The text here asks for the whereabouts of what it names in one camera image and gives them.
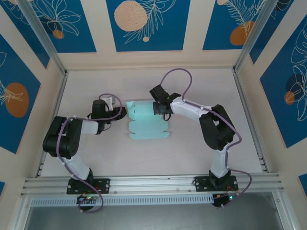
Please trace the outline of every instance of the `white table surface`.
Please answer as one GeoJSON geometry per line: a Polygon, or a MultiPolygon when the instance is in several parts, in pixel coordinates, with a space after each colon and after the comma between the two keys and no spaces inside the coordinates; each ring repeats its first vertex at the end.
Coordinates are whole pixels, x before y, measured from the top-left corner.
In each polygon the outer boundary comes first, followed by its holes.
{"type": "MultiPolygon", "coordinates": [[[[126,101],[151,99],[149,90],[160,83],[170,69],[71,71],[60,116],[85,117],[93,100],[102,93],[126,101]]],[[[229,167],[249,173],[262,172],[236,84],[230,69],[189,69],[193,84],[186,98],[199,104],[222,105],[241,134],[241,144],[231,148],[229,167]]],[[[171,73],[163,87],[171,94],[182,93],[189,83],[187,73],[171,73]]],[[[206,145],[198,122],[180,115],[169,121],[169,137],[133,140],[128,116],[112,123],[101,135],[83,136],[79,151],[94,176],[181,175],[208,173],[211,149],[206,145]]],[[[69,175],[60,161],[46,156],[41,176],[69,175]]]]}

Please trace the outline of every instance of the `purple cable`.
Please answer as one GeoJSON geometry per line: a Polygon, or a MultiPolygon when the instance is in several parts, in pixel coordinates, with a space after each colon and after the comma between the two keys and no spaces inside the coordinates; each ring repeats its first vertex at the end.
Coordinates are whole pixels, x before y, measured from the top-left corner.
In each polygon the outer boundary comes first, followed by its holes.
{"type": "Polygon", "coordinates": [[[96,188],[94,188],[91,184],[87,183],[85,180],[83,180],[83,179],[81,179],[80,177],[78,177],[77,175],[75,175],[75,174],[72,172],[72,170],[69,168],[69,166],[66,165],[64,159],[63,159],[63,158],[60,156],[60,154],[59,154],[59,144],[60,144],[61,137],[62,137],[62,135],[63,135],[65,126],[66,126],[67,123],[68,123],[70,120],[72,120],[72,119],[86,120],[86,121],[103,121],[103,120],[114,119],[115,117],[117,117],[117,116],[120,115],[121,110],[122,110],[122,103],[121,103],[121,100],[120,100],[117,96],[115,96],[115,95],[113,95],[113,94],[111,94],[111,93],[103,93],[103,94],[101,94],[101,95],[99,96],[99,99],[100,99],[102,96],[104,96],[104,95],[113,96],[113,97],[115,97],[115,98],[119,101],[119,104],[120,104],[119,112],[118,112],[115,116],[113,116],[113,117],[108,117],[108,118],[99,118],[99,119],[86,119],[86,118],[81,118],[81,117],[69,117],[69,118],[67,118],[67,119],[64,121],[64,123],[62,124],[62,126],[61,126],[61,129],[60,129],[60,131],[59,131],[59,137],[58,137],[58,140],[57,140],[57,145],[56,145],[56,154],[57,154],[57,157],[58,157],[58,158],[61,160],[61,162],[64,164],[66,170],[67,170],[74,178],[76,178],[77,180],[81,181],[81,182],[84,183],[85,185],[89,186],[89,187],[90,187],[95,193],[97,193],[97,194],[99,195],[99,197],[101,198],[101,201],[102,201],[101,206],[100,206],[98,209],[94,210],[94,211],[83,211],[83,210],[81,210],[81,204],[82,204],[83,201],[84,201],[84,200],[82,200],[82,201],[79,203],[79,205],[78,205],[78,209],[79,209],[81,212],[84,212],[84,213],[95,213],[95,212],[100,211],[100,210],[102,209],[103,205],[104,205],[104,199],[103,199],[102,195],[100,194],[100,192],[99,192],[96,188]]]}
{"type": "MultiPolygon", "coordinates": [[[[195,106],[195,107],[197,107],[197,108],[203,109],[203,110],[205,110],[205,111],[207,111],[207,112],[209,112],[209,113],[214,114],[215,116],[217,116],[218,118],[220,118],[223,122],[225,122],[225,123],[234,131],[234,133],[239,137],[239,140],[238,140],[237,142],[232,143],[232,144],[230,144],[230,145],[228,145],[228,146],[226,147],[226,151],[225,151],[225,165],[226,165],[226,167],[228,167],[228,152],[229,152],[229,149],[230,149],[231,147],[233,147],[233,146],[235,146],[235,145],[237,145],[237,144],[239,144],[239,143],[242,142],[242,137],[241,137],[241,135],[240,135],[239,132],[235,129],[235,127],[233,127],[225,118],[223,118],[223,117],[222,117],[221,115],[219,115],[217,112],[212,111],[212,110],[210,110],[210,109],[207,109],[207,108],[205,108],[205,107],[202,106],[202,105],[198,105],[198,104],[194,104],[194,103],[192,103],[192,102],[189,102],[189,101],[187,101],[187,100],[184,98],[185,95],[186,95],[186,93],[187,93],[187,91],[188,91],[189,88],[191,87],[192,82],[193,82],[192,74],[191,74],[188,70],[183,69],[183,68],[176,68],[176,69],[170,70],[169,72],[166,73],[166,75],[164,75],[164,77],[162,78],[162,80],[161,80],[161,82],[160,82],[160,85],[162,85],[162,83],[163,83],[164,79],[167,77],[167,75],[168,75],[169,73],[175,71],[175,70],[182,70],[182,71],[185,71],[185,72],[188,73],[188,75],[190,76],[190,83],[189,83],[188,87],[186,88],[186,90],[185,90],[185,91],[183,92],[183,94],[182,94],[182,100],[183,100],[185,103],[187,103],[187,104],[190,104],[190,105],[192,105],[192,106],[195,106]]],[[[244,194],[245,191],[249,188],[249,186],[250,186],[250,184],[251,184],[251,182],[252,182],[252,178],[251,178],[251,175],[250,175],[249,173],[244,172],[244,171],[240,171],[240,170],[234,170],[234,169],[229,169],[229,170],[230,170],[230,171],[237,172],[237,173],[246,174],[247,176],[249,176],[249,183],[248,183],[248,185],[242,190],[242,192],[240,193],[240,195],[238,195],[235,199],[233,199],[232,201],[230,201],[229,203],[227,203],[226,205],[224,205],[224,207],[227,206],[227,205],[229,205],[229,204],[231,204],[234,200],[238,199],[242,194],[244,194]]]]}

